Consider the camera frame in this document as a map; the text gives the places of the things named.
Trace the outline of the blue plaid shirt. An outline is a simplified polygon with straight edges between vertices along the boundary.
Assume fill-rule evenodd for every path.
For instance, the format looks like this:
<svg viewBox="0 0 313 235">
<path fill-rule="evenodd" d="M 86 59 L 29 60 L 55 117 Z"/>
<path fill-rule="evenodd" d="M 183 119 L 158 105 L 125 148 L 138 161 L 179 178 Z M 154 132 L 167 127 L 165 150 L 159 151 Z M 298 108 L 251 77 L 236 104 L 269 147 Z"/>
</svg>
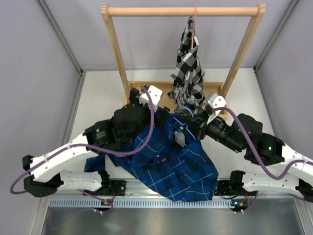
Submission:
<svg viewBox="0 0 313 235">
<path fill-rule="evenodd" d="M 201 142 L 181 116 L 175 114 L 169 114 L 164 129 L 154 127 L 148 144 L 140 152 L 127 157 L 111 154 L 108 157 L 116 167 L 122 167 L 143 183 L 218 180 L 218 171 Z"/>
</svg>

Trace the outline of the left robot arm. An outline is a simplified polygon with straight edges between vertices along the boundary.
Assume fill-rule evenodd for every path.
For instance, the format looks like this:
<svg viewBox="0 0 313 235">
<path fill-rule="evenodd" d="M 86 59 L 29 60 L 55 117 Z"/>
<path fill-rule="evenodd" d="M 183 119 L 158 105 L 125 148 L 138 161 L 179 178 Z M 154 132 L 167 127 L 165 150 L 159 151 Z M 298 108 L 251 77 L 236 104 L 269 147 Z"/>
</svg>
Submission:
<svg viewBox="0 0 313 235">
<path fill-rule="evenodd" d="M 169 109 L 157 116 L 163 92 L 150 85 L 143 94 L 132 88 L 130 103 L 114 112 L 112 118 L 98 121 L 69 143 L 42 156 L 27 155 L 22 165 L 27 176 L 23 179 L 26 192 L 45 197 L 61 190 L 83 190 L 106 195 L 112 188 L 106 170 L 73 172 L 68 167 L 77 162 L 111 154 L 126 157 L 140 152 L 152 137 L 154 126 L 165 122 Z"/>
</svg>

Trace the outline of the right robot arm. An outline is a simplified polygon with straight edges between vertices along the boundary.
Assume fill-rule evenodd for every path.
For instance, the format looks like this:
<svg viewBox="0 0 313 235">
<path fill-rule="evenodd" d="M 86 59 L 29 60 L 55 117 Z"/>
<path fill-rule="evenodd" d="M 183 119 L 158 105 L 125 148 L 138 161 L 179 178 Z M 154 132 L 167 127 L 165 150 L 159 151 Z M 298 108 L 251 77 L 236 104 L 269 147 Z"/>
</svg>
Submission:
<svg viewBox="0 0 313 235">
<path fill-rule="evenodd" d="M 213 116 L 220 110 L 234 118 L 231 125 Z M 263 124 L 253 117 L 235 115 L 223 107 L 202 111 L 191 118 L 188 125 L 199 140 L 208 136 L 236 153 L 245 151 L 244 159 L 263 170 L 262 174 L 233 171 L 227 183 L 231 193 L 277 191 L 313 201 L 313 161 L 281 139 L 264 133 Z"/>
</svg>

